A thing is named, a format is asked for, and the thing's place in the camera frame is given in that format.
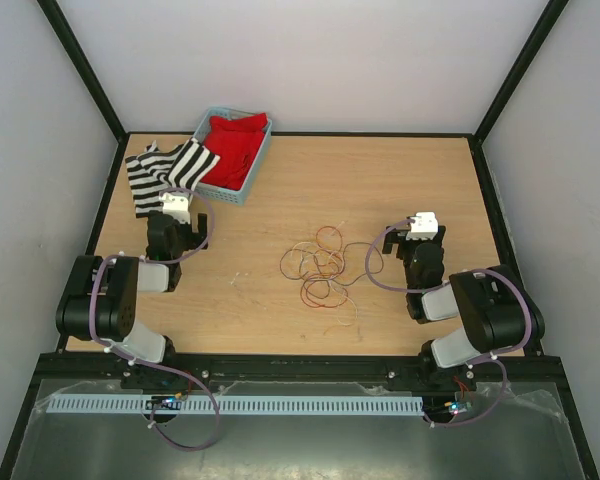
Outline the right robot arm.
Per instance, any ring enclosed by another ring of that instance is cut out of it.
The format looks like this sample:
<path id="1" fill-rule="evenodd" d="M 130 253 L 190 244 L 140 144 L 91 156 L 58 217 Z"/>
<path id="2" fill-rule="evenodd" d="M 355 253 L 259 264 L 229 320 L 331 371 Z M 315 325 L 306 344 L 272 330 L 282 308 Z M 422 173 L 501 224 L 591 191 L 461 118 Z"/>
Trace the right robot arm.
<path id="1" fill-rule="evenodd" d="M 537 344 L 545 334 L 539 308 L 507 265 L 455 273 L 444 279 L 444 226 L 388 231 L 382 253 L 402 261 L 409 316 L 421 325 L 458 317 L 461 326 L 429 340 L 418 354 L 417 376 L 438 389 L 471 361 L 493 360 Z"/>

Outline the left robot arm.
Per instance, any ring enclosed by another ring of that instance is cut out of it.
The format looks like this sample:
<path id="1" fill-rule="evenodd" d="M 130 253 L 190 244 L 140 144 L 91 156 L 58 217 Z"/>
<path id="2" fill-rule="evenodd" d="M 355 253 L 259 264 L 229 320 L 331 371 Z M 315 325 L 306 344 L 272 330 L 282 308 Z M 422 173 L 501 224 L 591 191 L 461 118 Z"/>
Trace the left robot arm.
<path id="1" fill-rule="evenodd" d="M 197 215 L 197 226 L 174 214 L 155 214 L 147 221 L 146 254 L 76 258 L 56 309 L 57 331 L 92 341 L 133 367 L 157 387 L 174 384 L 179 369 L 173 341 L 137 317 L 137 298 L 145 293 L 172 293 L 182 277 L 184 260 L 206 249 L 215 227 L 213 215 Z"/>

